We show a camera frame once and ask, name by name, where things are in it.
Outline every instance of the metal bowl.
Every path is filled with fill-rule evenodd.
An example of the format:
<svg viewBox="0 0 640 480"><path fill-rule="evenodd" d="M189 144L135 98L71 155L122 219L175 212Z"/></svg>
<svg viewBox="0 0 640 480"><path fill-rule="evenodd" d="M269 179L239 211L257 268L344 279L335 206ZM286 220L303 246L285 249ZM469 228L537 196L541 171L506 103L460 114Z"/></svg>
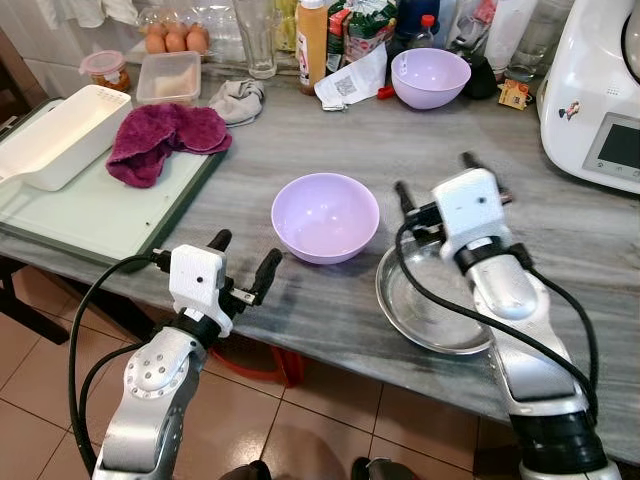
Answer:
<svg viewBox="0 0 640 480"><path fill-rule="evenodd" d="M442 264L437 244L403 242L407 266L416 279L436 295L473 309L464 278ZM427 300L400 269L395 248L385 253L376 273L376 294L391 324L409 340L429 350L454 355L482 352L491 345L489 329L475 320Z"/></svg>

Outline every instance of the white kitchen appliance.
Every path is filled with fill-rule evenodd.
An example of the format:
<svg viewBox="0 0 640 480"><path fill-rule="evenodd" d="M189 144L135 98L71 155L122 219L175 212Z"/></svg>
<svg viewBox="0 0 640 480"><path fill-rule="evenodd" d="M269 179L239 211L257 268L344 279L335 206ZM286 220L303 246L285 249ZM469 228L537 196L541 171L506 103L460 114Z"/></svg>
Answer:
<svg viewBox="0 0 640 480"><path fill-rule="evenodd" d="M639 36L640 0L576 0L538 94L551 161L633 193L640 193Z"/></svg>

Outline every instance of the small box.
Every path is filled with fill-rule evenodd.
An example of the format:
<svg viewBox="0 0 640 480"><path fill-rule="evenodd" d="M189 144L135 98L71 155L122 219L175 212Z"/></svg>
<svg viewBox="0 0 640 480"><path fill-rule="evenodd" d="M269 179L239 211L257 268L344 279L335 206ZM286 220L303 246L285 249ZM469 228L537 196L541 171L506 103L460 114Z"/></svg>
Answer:
<svg viewBox="0 0 640 480"><path fill-rule="evenodd" d="M147 55L142 62L136 99L141 104L195 105L200 96L197 52Z"/></svg>

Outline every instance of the countertop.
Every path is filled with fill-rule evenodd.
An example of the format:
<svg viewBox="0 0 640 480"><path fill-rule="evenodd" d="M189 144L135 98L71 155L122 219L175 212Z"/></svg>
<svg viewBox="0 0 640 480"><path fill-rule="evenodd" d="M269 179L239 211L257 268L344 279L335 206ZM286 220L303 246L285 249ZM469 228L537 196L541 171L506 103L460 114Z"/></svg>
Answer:
<svg viewBox="0 0 640 480"><path fill-rule="evenodd" d="M236 319L239 333L506 420L486 355L426 351L401 336L378 306L375 272L402 217L393 192L404 179L420 204L461 170L473 150L516 195L506 207L516 241L538 269L572 292L590 313L601 349L598 432L615 458L640 463L640 209L636 197L582 182L554 167L540 142L535 107L519 112L495 99L458 98L434 111L397 99L369 99L345 113L269 82L258 120L232 130L233 145L162 247L206 245L229 228L228 274L250 285L260 259L282 247L271 203L289 181L338 172L364 183L380 204L378 232L360 255L340 265L312 266L285 253L276 281L257 309ZM219 83L205 82L201 99ZM67 277L93 282L105 267L0 234L0 253ZM168 277L151 267L117 274L105 287L171 306ZM583 329L553 295L551 318L574 361L586 371Z"/></svg>

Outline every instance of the lavender plastic bowl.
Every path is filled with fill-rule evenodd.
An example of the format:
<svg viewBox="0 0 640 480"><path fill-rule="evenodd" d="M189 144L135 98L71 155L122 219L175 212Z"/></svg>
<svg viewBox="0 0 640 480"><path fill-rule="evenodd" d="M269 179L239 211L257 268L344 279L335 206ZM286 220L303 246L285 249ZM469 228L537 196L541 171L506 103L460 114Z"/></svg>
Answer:
<svg viewBox="0 0 640 480"><path fill-rule="evenodd" d="M271 222L296 257L329 265L356 256L378 228L380 210L360 182L314 173L285 186L271 207Z"/></svg>
<svg viewBox="0 0 640 480"><path fill-rule="evenodd" d="M420 110L441 107L456 98L471 78L471 67L437 48L416 48L391 62L391 82L400 99Z"/></svg>

